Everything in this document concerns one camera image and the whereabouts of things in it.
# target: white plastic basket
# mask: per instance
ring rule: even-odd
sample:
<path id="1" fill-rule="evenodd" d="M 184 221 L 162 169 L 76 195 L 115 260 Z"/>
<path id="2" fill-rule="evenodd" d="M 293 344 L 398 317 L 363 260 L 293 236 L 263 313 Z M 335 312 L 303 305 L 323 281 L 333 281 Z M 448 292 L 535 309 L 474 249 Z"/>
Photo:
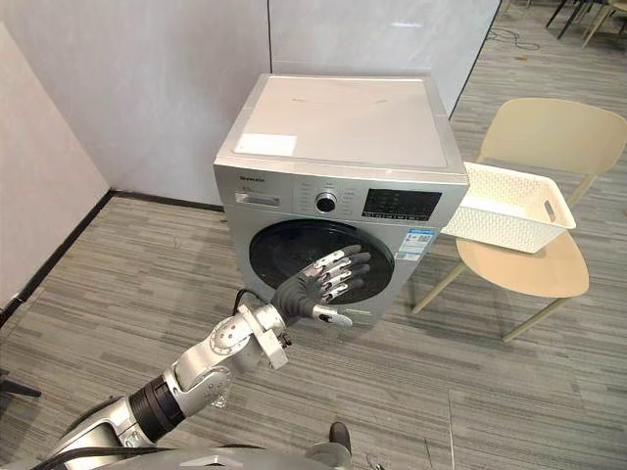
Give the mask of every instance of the white plastic basket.
<path id="1" fill-rule="evenodd" d="M 470 188 L 442 233 L 536 253 L 575 228 L 552 179 L 484 164 L 465 166 Z"/>

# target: washing machine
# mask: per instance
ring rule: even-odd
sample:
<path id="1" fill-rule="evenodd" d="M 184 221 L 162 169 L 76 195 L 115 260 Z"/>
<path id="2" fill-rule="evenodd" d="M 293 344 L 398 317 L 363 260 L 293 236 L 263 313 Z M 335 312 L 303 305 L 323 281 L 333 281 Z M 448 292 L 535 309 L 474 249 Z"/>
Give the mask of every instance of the washing machine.
<path id="1" fill-rule="evenodd" d="M 217 153 L 217 188 L 246 287 L 347 245 L 364 287 L 332 303 L 372 326 L 455 213 L 468 179 L 435 85 L 417 77 L 262 75 Z"/>

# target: black cable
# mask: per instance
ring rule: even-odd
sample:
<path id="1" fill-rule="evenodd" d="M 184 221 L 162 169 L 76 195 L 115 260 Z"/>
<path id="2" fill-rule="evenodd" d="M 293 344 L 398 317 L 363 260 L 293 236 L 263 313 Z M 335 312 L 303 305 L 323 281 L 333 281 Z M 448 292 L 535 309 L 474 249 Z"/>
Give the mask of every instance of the black cable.
<path id="1" fill-rule="evenodd" d="M 83 457 L 106 457 L 110 455 L 118 455 L 122 457 L 134 457 L 136 455 L 144 455 L 146 453 L 163 452 L 164 450 L 172 450 L 165 447 L 83 447 L 73 448 L 65 452 L 53 455 L 47 460 L 35 465 L 30 470 L 52 470 L 57 465 L 64 464 L 75 458 Z"/>
<path id="2" fill-rule="evenodd" d="M 503 44 L 512 44 L 517 49 L 523 49 L 525 51 L 538 51 L 540 44 L 534 42 L 521 42 L 520 34 L 511 29 L 505 29 L 504 27 L 493 27 L 488 32 L 486 41 L 501 42 Z"/>
<path id="3" fill-rule="evenodd" d="M 257 299 L 262 301 L 264 304 L 269 304 L 269 301 L 264 299 L 262 296 L 260 296 L 255 291 L 253 291 L 251 289 L 240 289 L 239 291 L 237 291 L 237 295 L 235 296 L 235 304 L 233 304 L 233 311 L 231 312 L 231 316 L 234 316 L 237 313 L 237 308 L 239 308 L 239 305 L 242 302 L 242 298 L 244 297 L 244 294 L 252 294 Z"/>

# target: chair seat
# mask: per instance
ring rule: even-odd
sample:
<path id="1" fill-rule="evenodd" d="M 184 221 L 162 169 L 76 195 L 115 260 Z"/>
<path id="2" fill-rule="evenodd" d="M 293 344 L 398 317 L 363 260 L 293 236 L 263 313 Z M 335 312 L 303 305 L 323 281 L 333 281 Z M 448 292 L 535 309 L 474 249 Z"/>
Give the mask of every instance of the chair seat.
<path id="1" fill-rule="evenodd" d="M 589 287 L 579 247 L 564 232 L 536 254 L 457 239 L 459 256 L 476 274 L 498 286 L 536 297 L 566 298 Z"/>

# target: beige chair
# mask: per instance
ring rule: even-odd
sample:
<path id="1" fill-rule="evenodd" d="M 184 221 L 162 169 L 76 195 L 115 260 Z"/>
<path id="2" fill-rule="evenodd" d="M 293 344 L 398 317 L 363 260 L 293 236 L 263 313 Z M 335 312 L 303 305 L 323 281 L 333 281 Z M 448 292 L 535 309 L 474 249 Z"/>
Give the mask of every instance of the beige chair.
<path id="1" fill-rule="evenodd" d="M 497 111 L 477 162 L 486 159 L 585 175 L 568 198 L 573 206 L 598 174 L 614 166 L 627 144 L 627 121 L 609 111 L 570 101 L 522 98 Z M 503 336 L 509 341 L 559 306 L 588 290 L 588 268 L 568 232 L 534 255 L 457 239 L 461 261 L 413 309 L 420 312 L 467 268 L 512 291 L 556 298 Z"/>
<path id="2" fill-rule="evenodd" d="M 582 49 L 588 45 L 588 42 L 590 42 L 592 36 L 595 35 L 595 33 L 599 30 L 599 28 L 602 26 L 605 20 L 607 20 L 607 17 L 609 17 L 612 12 L 627 13 L 627 0 L 608 0 L 607 5 L 603 5 L 599 8 L 599 12 L 584 31 L 584 37 L 586 39 L 581 46 Z"/>

